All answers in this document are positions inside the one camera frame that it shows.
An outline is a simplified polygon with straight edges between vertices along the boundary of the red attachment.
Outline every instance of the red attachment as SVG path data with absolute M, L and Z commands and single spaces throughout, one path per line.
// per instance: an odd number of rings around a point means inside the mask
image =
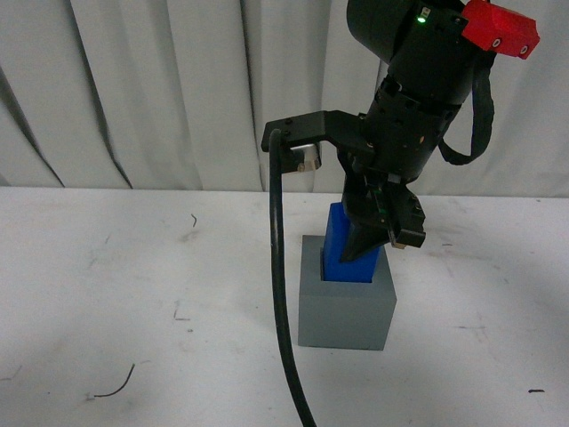
M 469 20 L 462 35 L 485 51 L 525 60 L 540 42 L 535 20 L 486 0 L 470 0 L 462 16 Z

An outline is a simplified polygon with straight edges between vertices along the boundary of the black cord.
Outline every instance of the black cord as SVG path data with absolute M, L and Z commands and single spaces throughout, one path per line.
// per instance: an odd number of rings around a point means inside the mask
M 302 390 L 301 379 L 294 363 L 291 330 L 288 324 L 285 287 L 285 236 L 283 232 L 283 182 L 281 175 L 281 131 L 271 132 L 268 141 L 269 155 L 269 216 L 270 260 L 273 279 L 273 305 L 275 307 L 276 338 L 283 362 L 284 375 L 293 396 L 294 405 L 304 427 L 316 427 L 309 404 Z
M 496 52 L 481 51 L 474 64 L 472 79 L 472 138 L 470 140 L 470 155 L 464 155 L 451 149 L 444 140 L 438 148 L 446 162 L 451 165 L 467 165 L 484 154 L 492 138 L 492 123 L 494 120 L 494 102 L 490 86 L 490 68 L 494 64 Z
M 128 383 L 128 380 L 131 379 L 131 375 L 132 375 L 132 371 L 134 370 L 134 364 L 132 364 L 131 366 L 131 370 L 128 373 L 128 376 L 126 377 L 126 380 L 124 381 L 124 384 L 121 385 L 116 391 L 113 391 L 112 393 L 109 394 L 95 394 L 93 395 L 94 398 L 108 398 L 109 396 L 114 396 L 116 395 L 120 390 L 122 390 L 124 387 L 126 387 L 126 384 Z

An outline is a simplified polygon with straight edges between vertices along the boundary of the small wire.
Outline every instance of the small wire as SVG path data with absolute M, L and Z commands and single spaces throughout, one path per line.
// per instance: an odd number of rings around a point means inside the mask
M 122 389 L 126 386 L 126 384 L 128 383 L 128 380 L 131 379 L 131 375 L 132 375 L 132 371 L 133 371 L 133 370 L 134 370 L 134 364 L 132 364 L 132 366 L 131 366 L 131 370 L 130 370 L 130 372 L 128 373 L 128 376 L 126 377 L 126 381 L 124 382 L 123 385 L 121 385 L 121 386 L 118 388 L 118 390 L 113 391 L 112 393 L 109 393 L 109 394 L 94 394 L 93 397 L 94 397 L 94 398 L 108 398 L 109 396 L 113 396 L 113 395 L 117 394 L 120 390 L 122 390 Z

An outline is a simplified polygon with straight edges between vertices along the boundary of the gray cube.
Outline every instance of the gray cube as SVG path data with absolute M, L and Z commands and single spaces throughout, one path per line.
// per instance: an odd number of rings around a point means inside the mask
M 299 345 L 383 350 L 397 302 L 385 250 L 372 283 L 326 282 L 323 246 L 324 237 L 302 237 Z

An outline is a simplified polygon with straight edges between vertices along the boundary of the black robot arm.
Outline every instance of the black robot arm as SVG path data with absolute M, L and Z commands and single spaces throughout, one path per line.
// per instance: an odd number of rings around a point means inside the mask
M 494 23 L 505 24 L 493 28 L 485 21 L 489 13 Z M 283 173 L 316 170 L 320 141 L 336 147 L 346 173 L 342 203 L 352 222 L 343 261 L 388 242 L 422 245 L 425 215 L 406 184 L 419 177 L 437 147 L 454 165 L 485 151 L 496 53 L 525 59 L 539 41 L 533 20 L 485 0 L 466 6 L 460 0 L 349 0 L 348 24 L 359 42 L 389 64 L 367 114 L 319 111 L 276 120 L 266 124 L 261 142 L 268 151 L 270 133 L 283 131 Z M 505 30 L 512 26 L 517 32 Z M 471 91 L 471 153 L 462 155 L 443 138 Z

